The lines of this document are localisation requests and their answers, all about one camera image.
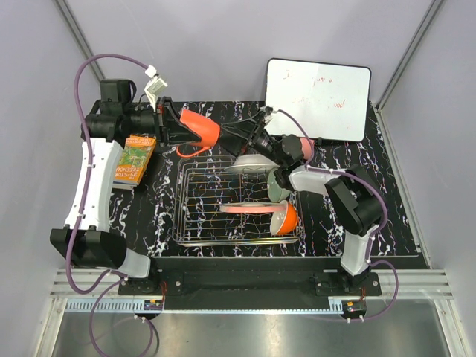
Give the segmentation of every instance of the orange cup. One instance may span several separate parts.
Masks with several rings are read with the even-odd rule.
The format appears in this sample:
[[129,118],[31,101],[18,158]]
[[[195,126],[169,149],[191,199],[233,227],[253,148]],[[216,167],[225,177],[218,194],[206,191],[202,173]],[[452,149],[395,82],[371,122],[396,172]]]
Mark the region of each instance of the orange cup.
[[[311,145],[314,146],[315,141],[311,139]],[[304,153],[304,160],[307,160],[311,157],[312,155],[312,148],[311,145],[309,145],[309,140],[306,138],[301,138],[300,139],[300,144],[303,147],[303,153]]]
[[176,153],[178,156],[181,158],[192,158],[215,146],[220,135],[220,126],[213,120],[191,110],[182,109],[180,121],[201,138],[200,142],[190,144],[195,147],[201,147],[201,149],[193,154],[184,155],[179,151],[180,145],[177,145]]
[[280,203],[286,206],[286,210],[273,213],[270,224],[270,231],[273,236],[281,236],[292,232],[299,223],[298,212],[294,206],[285,199]]

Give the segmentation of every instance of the whiteboard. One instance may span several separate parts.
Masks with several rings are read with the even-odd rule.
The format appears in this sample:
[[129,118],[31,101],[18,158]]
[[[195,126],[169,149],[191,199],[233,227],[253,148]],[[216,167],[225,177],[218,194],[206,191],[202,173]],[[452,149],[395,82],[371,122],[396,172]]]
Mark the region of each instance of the whiteboard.
[[[266,105],[292,115],[310,138],[361,141],[370,90],[370,69],[350,65],[270,59]],[[272,135],[303,136],[284,114],[266,126]]]

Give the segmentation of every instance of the whiteboard frame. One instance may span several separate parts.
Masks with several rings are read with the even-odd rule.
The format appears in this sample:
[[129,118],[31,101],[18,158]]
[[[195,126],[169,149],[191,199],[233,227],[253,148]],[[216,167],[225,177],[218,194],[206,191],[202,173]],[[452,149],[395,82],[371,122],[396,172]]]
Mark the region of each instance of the whiteboard frame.
[[[336,66],[341,66],[341,67],[352,67],[352,68],[364,68],[364,69],[367,69],[369,71],[369,90],[368,90],[368,93],[367,93],[367,114],[368,114],[368,111],[369,111],[369,106],[368,106],[368,103],[370,102],[370,86],[372,84],[372,70],[369,68],[369,67],[366,67],[364,65],[344,65],[344,64],[341,64],[341,63],[330,63],[330,62],[319,62],[319,61],[306,61],[306,60],[302,60],[302,59],[289,59],[289,58],[281,58],[281,57],[272,57],[270,59],[268,59],[268,62],[266,63],[266,77],[265,77],[265,104],[266,104],[266,95],[268,94],[268,73],[269,73],[269,63],[272,61],[272,60],[280,60],[280,61],[289,61],[289,62],[302,62],[302,63],[313,63],[313,64],[316,64],[316,65],[336,65]],[[365,123],[364,123],[364,131],[362,133],[362,138],[360,140],[357,140],[357,141],[351,141],[351,140],[348,140],[348,141],[344,141],[344,140],[338,140],[338,139],[332,139],[332,138],[314,138],[314,137],[311,137],[311,139],[322,139],[322,140],[326,140],[326,141],[344,141],[344,142],[352,142],[352,143],[359,143],[361,142],[362,140],[364,140],[365,138],[365,129],[367,128],[367,114],[365,115]]]

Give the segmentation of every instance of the metal frame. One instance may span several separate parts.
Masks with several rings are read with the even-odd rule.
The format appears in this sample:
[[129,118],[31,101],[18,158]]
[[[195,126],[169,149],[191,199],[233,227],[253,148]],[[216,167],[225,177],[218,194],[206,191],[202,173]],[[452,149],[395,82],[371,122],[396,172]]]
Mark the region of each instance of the metal frame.
[[[79,50],[84,56],[84,59],[87,60],[89,57],[94,56],[92,49],[89,46],[88,41],[86,40],[86,37],[84,36],[84,33],[81,31],[81,28],[78,25],[78,22],[76,18],[74,17],[74,14],[71,11],[71,8],[68,5],[68,2],[66,0],[53,0],[53,3],[57,6],[57,9],[61,17],[66,23],[66,26],[68,26],[69,32],[73,36],[73,39],[76,42],[77,47],[79,48]],[[97,61],[94,61],[93,63],[91,63],[90,67],[94,77],[96,78],[98,82],[105,79],[103,70],[101,69]]]
[[[382,296],[367,297],[369,300],[390,300],[393,296],[395,283],[393,272],[391,270],[376,271],[382,288]],[[79,286],[90,286],[100,275],[101,271],[97,269],[75,269],[73,278]],[[457,313],[453,295],[449,288],[448,279],[443,270],[399,270],[399,294],[398,300],[432,300],[437,309],[437,314],[443,328],[446,343],[452,357],[468,356],[472,352],[469,348],[468,339],[464,333],[460,317]],[[104,290],[104,286],[109,286],[117,281],[117,277],[105,277],[91,294],[78,297],[65,281],[65,270],[59,270],[54,287],[51,291],[51,297],[48,301],[49,309],[45,318],[44,327],[37,344],[36,357],[51,356],[54,351],[54,345],[60,330],[63,315],[68,309],[71,311],[70,302],[91,303],[91,299]],[[141,301],[144,298],[161,300],[162,296],[120,296],[118,288],[115,288],[107,294],[107,303],[113,306],[112,309],[98,310],[97,313],[110,312],[131,312],[127,306],[128,303]],[[344,297],[330,297],[330,311],[299,311],[299,310],[164,310],[164,313],[173,314],[336,314],[341,307],[341,299]]]
[[390,82],[387,84],[387,87],[385,88],[382,96],[380,97],[380,100],[376,104],[376,107],[378,109],[382,109],[385,106],[386,102],[388,101],[388,98],[391,96],[393,90],[395,89],[396,84],[399,82],[400,77],[403,75],[403,72],[407,68],[411,57],[414,55],[415,50],[419,47],[423,37],[425,36],[427,30],[436,18],[436,15],[440,11],[445,1],[446,0],[433,0],[428,9],[426,10],[425,15],[423,16],[423,19],[420,22],[414,36],[408,44],[408,47],[403,54],[403,57],[397,65],[390,79]]
[[[80,29],[80,26],[77,23],[77,20],[74,17],[74,14],[71,11],[71,8],[68,6],[67,0],[53,0],[54,4],[57,6],[61,17],[63,17],[65,23],[68,26],[68,29],[71,32],[71,35],[74,38],[74,41],[77,43],[78,48],[81,50],[83,56],[85,58],[89,58],[93,55],[93,52]],[[379,102],[377,103],[376,108],[376,117],[379,121],[379,125],[381,128],[382,137],[385,141],[387,153],[390,159],[390,163],[392,165],[393,171],[396,176],[396,181],[399,186],[400,193],[402,194],[402,201],[405,206],[405,210],[408,215],[408,221],[411,225],[411,230],[414,233],[415,242],[417,249],[421,249],[422,254],[425,258],[427,265],[430,265],[430,259],[428,256],[428,251],[425,246],[425,243],[422,239],[421,230],[418,225],[417,218],[414,213],[413,205],[411,203],[410,196],[408,195],[408,189],[406,187],[405,181],[400,174],[400,166],[399,162],[394,154],[393,144],[391,142],[390,136],[387,132],[387,127],[385,125],[385,120],[382,117],[381,110],[385,106],[388,98],[390,97],[392,91],[394,90],[396,84],[399,82],[400,77],[404,73],[411,57],[414,55],[415,50],[419,47],[422,38],[428,31],[431,23],[436,18],[436,15],[440,11],[441,7],[443,6],[445,0],[433,0],[430,4],[426,14],[424,15],[422,21],[419,24],[412,40],[410,41],[408,47],[405,50],[399,64],[397,65],[396,70],[393,73],[382,97],[380,98]],[[100,66],[97,63],[91,64],[91,69],[95,78],[100,81],[104,79],[103,71],[101,70]],[[173,266],[178,263],[173,258],[168,258],[167,264],[169,268],[173,268]],[[208,266],[206,260],[203,262],[204,268]],[[291,260],[286,262],[286,266],[289,264],[298,263],[298,266],[304,268],[310,265],[309,260]],[[321,260],[319,262],[319,266],[321,268],[332,268],[332,265],[336,263],[334,259],[328,260]],[[264,269],[268,265],[267,262],[262,262],[260,264]],[[380,297],[367,297],[369,300],[386,300],[390,299],[393,295],[393,291],[395,289],[395,284],[393,280],[393,272],[387,270],[378,270],[376,271],[379,276],[379,281],[381,283],[382,288],[382,296]],[[100,271],[97,270],[74,270],[74,280],[77,282],[79,287],[85,288],[89,287],[99,275]],[[418,270],[398,270],[399,273],[399,295],[398,299],[429,299],[433,300],[434,304],[437,309],[437,314],[440,319],[440,323],[443,328],[443,332],[445,335],[445,339],[450,350],[451,356],[473,356],[472,352],[469,348],[469,343],[467,337],[463,331],[463,327],[459,318],[459,315],[456,310],[455,302],[453,300],[453,296],[448,284],[448,280],[444,271],[442,270],[428,270],[428,269],[418,269]],[[44,324],[41,331],[40,338],[38,340],[38,344],[36,346],[36,353],[34,354],[37,357],[43,356],[51,356],[54,345],[56,343],[56,339],[58,336],[58,332],[60,330],[62,318],[64,312],[66,311],[67,307],[73,306],[71,303],[90,303],[91,299],[95,299],[98,295],[108,286],[110,286],[113,282],[117,281],[117,277],[115,276],[108,276],[105,277],[102,283],[89,295],[78,295],[74,293],[68,285],[68,282],[65,278],[64,271],[58,271],[57,278],[55,280],[54,286],[51,290],[51,295],[48,300],[48,310],[46,312],[45,318],[43,319]],[[122,311],[122,312],[130,312],[130,308],[127,306],[130,303],[135,303],[137,301],[143,301],[144,298],[156,298],[162,299],[162,296],[120,296],[118,294],[118,288],[111,290],[107,296],[106,302],[110,304],[115,304],[115,308],[113,310],[103,309],[102,311],[98,311],[98,313],[107,311]],[[333,297],[329,300],[330,304],[336,303],[337,306],[339,304],[339,299],[343,299],[344,297]],[[216,311],[216,310],[167,310],[165,309],[164,312],[168,313],[303,313],[302,311],[283,311],[283,310],[227,310],[227,311]]]

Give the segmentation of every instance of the orange handle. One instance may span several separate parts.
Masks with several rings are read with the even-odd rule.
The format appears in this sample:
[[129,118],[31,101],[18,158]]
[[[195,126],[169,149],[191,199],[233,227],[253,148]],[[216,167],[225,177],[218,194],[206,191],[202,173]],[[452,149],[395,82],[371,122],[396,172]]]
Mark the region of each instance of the orange handle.
[[197,156],[199,153],[204,152],[205,150],[209,150],[209,149],[210,149],[210,147],[202,147],[199,151],[194,152],[193,154],[184,155],[184,154],[182,154],[182,153],[179,151],[179,147],[180,147],[180,145],[177,145],[177,147],[176,147],[176,153],[177,153],[177,155],[180,156],[181,158],[192,158],[193,156]]

